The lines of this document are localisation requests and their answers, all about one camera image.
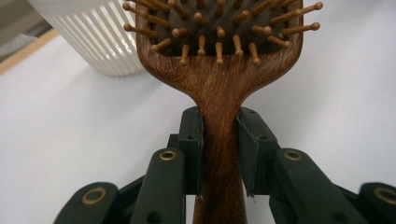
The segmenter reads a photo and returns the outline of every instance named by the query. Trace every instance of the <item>wooden hairbrush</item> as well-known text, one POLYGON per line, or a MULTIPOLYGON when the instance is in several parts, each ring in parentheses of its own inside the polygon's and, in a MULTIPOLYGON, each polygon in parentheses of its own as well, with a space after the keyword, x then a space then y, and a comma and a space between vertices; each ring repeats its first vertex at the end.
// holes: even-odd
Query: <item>wooden hairbrush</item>
POLYGON ((254 91, 297 62, 303 15, 322 8, 303 0, 133 0, 141 63, 188 94, 204 117, 204 177, 193 223, 247 223, 235 118, 254 91))

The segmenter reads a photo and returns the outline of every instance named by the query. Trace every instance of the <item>black plastic part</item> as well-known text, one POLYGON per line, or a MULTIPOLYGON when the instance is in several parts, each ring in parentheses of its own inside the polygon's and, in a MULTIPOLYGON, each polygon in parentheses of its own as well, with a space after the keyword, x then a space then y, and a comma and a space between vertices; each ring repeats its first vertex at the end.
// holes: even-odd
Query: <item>black plastic part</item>
POLYGON ((367 223, 302 151, 290 148, 278 150, 274 171, 297 214, 297 223, 367 223))
POLYGON ((201 192, 203 134, 203 119, 198 107, 186 109, 180 122, 177 148, 184 152, 186 158, 186 194, 190 195, 201 192))
POLYGON ((396 188, 382 183, 361 186, 358 209, 370 223, 396 223, 396 188))
POLYGON ((186 221, 184 153, 175 148, 151 158, 130 224, 183 224, 186 221))
POLYGON ((122 213, 120 215, 120 224, 128 223, 134 213, 134 205, 142 187, 144 176, 136 179, 134 182, 128 184, 119 190, 120 204, 122 213))
POLYGON ((280 149, 276 137, 260 115, 241 108, 237 118, 239 161, 238 168, 247 196, 269 194, 268 166, 280 149))
POLYGON ((78 190, 67 202, 55 224, 117 223, 120 216, 118 189, 110 183, 93 183, 78 190))

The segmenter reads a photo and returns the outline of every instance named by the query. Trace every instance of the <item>bristle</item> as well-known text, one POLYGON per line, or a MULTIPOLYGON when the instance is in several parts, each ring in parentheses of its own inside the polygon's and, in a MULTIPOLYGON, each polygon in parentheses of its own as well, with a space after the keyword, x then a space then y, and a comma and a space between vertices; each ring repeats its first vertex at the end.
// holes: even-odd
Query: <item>bristle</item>
POLYGON ((125 7, 150 22, 147 29, 133 29, 133 32, 151 38, 153 51, 165 56, 180 57, 183 48, 186 48, 184 45, 187 45, 189 48, 187 55, 216 56, 216 64, 222 63, 223 55, 243 57, 251 54, 251 51, 258 55, 253 57, 254 64, 259 64, 261 54, 273 54, 289 48, 291 42, 288 41, 288 35, 317 30, 319 24, 299 27, 293 25, 290 28, 288 26, 296 21, 292 23, 288 21, 309 11, 319 10, 323 6, 321 3, 316 3, 312 7, 300 8, 295 6, 296 0, 127 1, 134 1, 137 4, 146 2, 152 8, 162 5, 172 10, 163 13, 166 12, 166 7, 158 10, 151 8, 146 10, 143 7, 136 10, 129 5, 125 7))
POLYGON ((241 24, 242 21, 247 20, 250 17, 250 12, 248 10, 243 10, 239 15, 233 19, 233 23, 236 25, 241 24))
POLYGON ((148 9, 151 9, 151 10, 158 10, 158 8, 156 6, 152 5, 150 2, 147 2, 145 0, 128 0, 128 1, 135 2, 136 4, 146 7, 148 9))
POLYGON ((216 34, 219 38, 223 38, 225 36, 225 31, 221 26, 216 27, 216 34))
POLYGON ((222 60, 222 44, 220 42, 216 43, 216 64, 217 65, 222 65, 223 60, 222 60))
POLYGON ((189 55, 189 50, 190 50, 190 46, 183 45, 183 48, 181 50, 181 59, 179 62, 181 66, 187 65, 187 56, 189 55))
POLYGON ((165 49, 169 45, 172 44, 172 40, 170 38, 166 38, 165 40, 161 41, 157 45, 152 45, 151 50, 153 52, 159 53, 161 50, 165 49))
POLYGON ((136 14, 137 16, 143 17, 145 20, 149 21, 149 22, 153 22, 156 24, 159 24, 161 26, 163 26, 164 28, 169 28, 169 22, 166 20, 163 20, 161 18, 155 17, 155 16, 151 16, 147 11, 140 11, 137 10, 134 7, 131 7, 128 3, 124 3, 122 4, 122 7, 124 10, 127 11, 131 11, 134 14, 136 14))
POLYGON ((139 16, 143 17, 144 19, 146 19, 149 22, 152 23, 156 23, 159 24, 161 26, 163 26, 164 28, 169 28, 169 22, 166 20, 163 20, 161 18, 155 17, 155 16, 151 16, 147 11, 140 11, 140 14, 138 14, 139 16))
POLYGON ((194 20, 201 26, 204 26, 206 24, 206 20, 204 19, 204 16, 201 14, 201 12, 197 12, 194 14, 194 20))
POLYGON ((187 12, 184 10, 177 2, 176 0, 168 0, 168 6, 171 7, 172 9, 175 10, 177 15, 182 19, 186 19, 187 17, 187 12))
POLYGON ((133 27, 130 24, 125 24, 123 26, 123 28, 124 28, 125 31, 135 32, 135 33, 138 33, 138 34, 141 34, 141 35, 145 35, 147 37, 158 38, 158 36, 159 36, 158 33, 155 32, 155 31, 151 31, 149 29, 135 28, 135 27, 133 27))
POLYGON ((199 56, 205 56, 205 36, 200 35, 199 40, 198 40, 198 55, 199 56))
POLYGON ((205 7, 205 0, 196 0, 197 1, 197 8, 201 9, 205 7))
POLYGON ((165 12, 165 13, 169 13, 169 6, 167 6, 166 4, 158 1, 158 0, 146 0, 149 3, 151 3, 152 5, 154 5, 155 7, 157 7, 159 10, 165 12))
POLYGON ((282 3, 282 7, 286 7, 288 5, 290 5, 293 2, 296 2, 297 0, 286 0, 282 3))
POLYGON ((258 17, 262 12, 270 6, 271 2, 270 0, 265 0, 261 4, 259 4, 257 7, 255 7, 252 11, 253 16, 258 17))
POLYGON ((218 8, 216 9, 216 15, 222 16, 224 12, 225 0, 218 0, 218 8))
POLYGON ((291 47, 291 43, 289 41, 281 40, 279 38, 274 37, 273 35, 268 36, 267 40, 268 42, 277 44, 284 49, 288 49, 289 47, 291 47))
POLYGON ((242 6, 243 0, 235 0, 233 2, 233 6, 236 8, 240 8, 242 6))
POLYGON ((283 14, 281 16, 272 18, 270 20, 270 24, 271 25, 275 25, 275 24, 281 23, 283 21, 289 21, 289 20, 291 20, 293 18, 296 18, 296 17, 299 17, 301 15, 303 15, 303 12, 300 9, 297 9, 297 10, 294 10, 292 12, 285 13, 285 14, 283 14))
POLYGON ((242 57, 244 55, 244 51, 241 49, 241 38, 239 35, 233 36, 233 45, 235 46, 235 56, 242 57))
POLYGON ((299 33, 305 32, 305 31, 309 31, 309 30, 316 31, 319 28, 320 28, 320 23, 314 22, 311 25, 283 29, 280 32, 280 34, 282 36, 295 35, 295 34, 299 34, 299 33))
POLYGON ((272 29, 270 26, 253 26, 251 28, 251 32, 255 35, 258 34, 270 35, 272 33, 272 29))
POLYGON ((172 30, 172 35, 174 37, 181 37, 186 35, 189 32, 186 27, 175 28, 172 30))
POLYGON ((306 14, 306 13, 314 11, 314 10, 321 10, 322 8, 323 8, 323 3, 317 2, 311 7, 302 8, 301 11, 303 12, 303 14, 306 14))
POLYGON ((255 43, 250 43, 248 45, 248 50, 250 51, 251 57, 253 58, 253 64, 258 65, 261 63, 259 55, 257 55, 257 48, 255 43))
POLYGON ((270 5, 271 9, 275 9, 279 7, 285 0, 273 0, 273 2, 270 5))

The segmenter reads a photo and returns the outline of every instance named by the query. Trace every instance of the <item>white surface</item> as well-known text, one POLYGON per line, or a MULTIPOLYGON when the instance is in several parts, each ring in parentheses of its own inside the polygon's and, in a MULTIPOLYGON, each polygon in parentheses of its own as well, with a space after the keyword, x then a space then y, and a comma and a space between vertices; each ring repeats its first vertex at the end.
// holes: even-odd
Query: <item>white surface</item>
MULTIPOLYGON (((396 186, 396 2, 323 2, 305 17, 322 27, 299 62, 244 106, 334 183, 396 186)), ((190 106, 146 73, 98 74, 57 37, 0 76, 0 223, 51 223, 79 188, 137 179, 190 106)), ((191 218, 191 198, 188 208, 191 218)), ((247 213, 273 223, 266 197, 248 199, 247 213)))

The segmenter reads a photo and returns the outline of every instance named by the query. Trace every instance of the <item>wooden bristle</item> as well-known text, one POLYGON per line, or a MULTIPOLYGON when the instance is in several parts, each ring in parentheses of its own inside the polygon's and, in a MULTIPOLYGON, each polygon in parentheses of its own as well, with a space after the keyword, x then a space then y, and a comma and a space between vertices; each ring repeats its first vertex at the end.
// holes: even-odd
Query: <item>wooden bristle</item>
POLYGON ((253 16, 258 17, 262 12, 270 6, 271 2, 270 0, 265 0, 261 4, 259 4, 257 7, 255 7, 252 11, 253 16))
POLYGON ((293 2, 296 2, 297 0, 286 0, 282 3, 282 7, 286 7, 288 5, 290 5, 293 2))
POLYGON ((158 10, 158 8, 156 6, 152 5, 150 2, 147 2, 145 0, 129 0, 129 1, 135 2, 136 4, 146 7, 148 9, 151 9, 151 10, 158 10))
POLYGON ((165 13, 169 13, 169 6, 167 6, 166 4, 158 1, 158 0, 146 0, 149 3, 151 3, 152 5, 154 5, 155 7, 157 7, 159 10, 165 12, 165 13))
POLYGON ((223 60, 222 60, 222 44, 220 42, 216 43, 216 64, 217 65, 222 65, 223 60))
POLYGON ((187 56, 189 55, 189 50, 190 50, 189 45, 183 45, 183 48, 181 49, 181 59, 179 62, 181 66, 187 65, 187 56))
POLYGON ((219 38, 223 38, 225 36, 225 30, 221 26, 218 26, 216 27, 216 34, 219 38))
POLYGON ((205 0, 197 0, 197 8, 201 9, 205 7, 205 0))
POLYGON ((157 45, 152 45, 151 50, 153 52, 159 53, 162 49, 165 49, 169 45, 172 44, 172 40, 170 38, 166 38, 165 40, 161 41, 157 45))
POLYGON ((272 33, 272 29, 270 26, 253 26, 251 28, 251 32, 255 35, 258 34, 270 35, 272 33))
POLYGON ((242 21, 247 20, 249 17, 250 17, 250 12, 248 10, 243 10, 239 15, 237 15, 233 19, 233 23, 239 25, 242 23, 242 21))
POLYGON ((147 11, 137 10, 136 8, 129 6, 128 3, 122 4, 122 7, 123 7, 124 10, 131 11, 134 14, 136 14, 137 16, 143 17, 146 21, 159 24, 159 25, 163 26, 166 29, 169 28, 169 22, 168 21, 163 20, 163 19, 158 18, 158 17, 155 17, 155 16, 151 16, 147 11))
POLYGON ((131 6, 128 4, 128 3, 123 3, 122 4, 122 8, 125 10, 125 11, 131 11, 131 6))
POLYGON ((206 52, 205 52, 205 36, 204 35, 200 35, 199 36, 199 40, 198 40, 198 45, 199 45, 199 49, 198 49, 198 55, 199 56, 205 56, 206 52))
POLYGON ((197 12, 194 14, 194 20, 201 26, 204 26, 206 23, 206 20, 204 19, 204 16, 201 14, 201 12, 197 12))
POLYGON ((155 16, 151 16, 147 11, 140 11, 139 14, 141 17, 143 17, 144 19, 146 19, 149 22, 155 23, 155 24, 159 24, 161 26, 163 26, 164 28, 168 29, 169 28, 169 22, 166 20, 163 20, 161 18, 155 17, 155 16))
POLYGON ((289 20, 291 20, 293 18, 296 18, 296 17, 299 17, 301 15, 303 15, 303 12, 300 9, 297 9, 295 11, 292 11, 292 12, 289 12, 289 13, 285 13, 285 14, 283 14, 281 16, 272 18, 270 20, 270 24, 271 25, 275 25, 275 24, 281 23, 283 21, 289 21, 289 20))
POLYGON ((184 36, 184 35, 186 35, 188 33, 189 33, 189 30, 187 30, 186 27, 175 28, 175 29, 172 30, 172 35, 174 37, 181 37, 181 36, 184 36))
POLYGON ((321 10, 322 8, 323 8, 323 3, 317 2, 311 7, 302 8, 301 11, 303 12, 303 14, 306 14, 306 13, 314 11, 314 10, 321 10))
POLYGON ((218 8, 216 9, 216 15, 222 16, 224 11, 225 0, 218 0, 218 8))
POLYGON ((241 49, 241 38, 239 35, 233 36, 233 45, 235 46, 235 56, 242 57, 244 55, 244 51, 241 49))
POLYGON ((253 58, 253 64, 258 65, 261 63, 259 55, 257 55, 257 48, 255 43, 250 43, 248 45, 248 50, 250 51, 251 57, 253 58))
POLYGON ((268 36, 267 40, 268 42, 277 44, 284 49, 288 49, 289 47, 291 47, 291 42, 281 40, 279 38, 274 37, 273 35, 268 36))
POLYGON ((177 15, 182 19, 186 19, 187 17, 187 12, 184 10, 177 2, 176 0, 168 0, 168 6, 171 7, 172 9, 175 10, 177 15))
POLYGON ((285 0, 274 0, 271 5, 270 8, 271 9, 275 9, 277 7, 279 7, 285 0))
POLYGON ((235 0, 233 2, 233 6, 236 8, 240 8, 242 6, 243 0, 235 0))
POLYGON ((320 28, 320 23, 318 22, 314 22, 311 25, 306 25, 306 26, 300 26, 300 27, 292 27, 292 28, 287 28, 287 29, 283 29, 280 34, 282 36, 287 36, 287 35, 295 35, 295 34, 299 34, 301 32, 305 32, 305 31, 316 31, 320 28))
POLYGON ((159 36, 158 33, 155 32, 155 31, 152 31, 150 29, 135 28, 135 27, 133 27, 130 24, 125 24, 123 26, 123 28, 124 28, 125 31, 135 32, 135 33, 138 33, 138 34, 141 34, 141 35, 145 35, 145 36, 151 37, 151 38, 158 38, 158 36, 159 36))

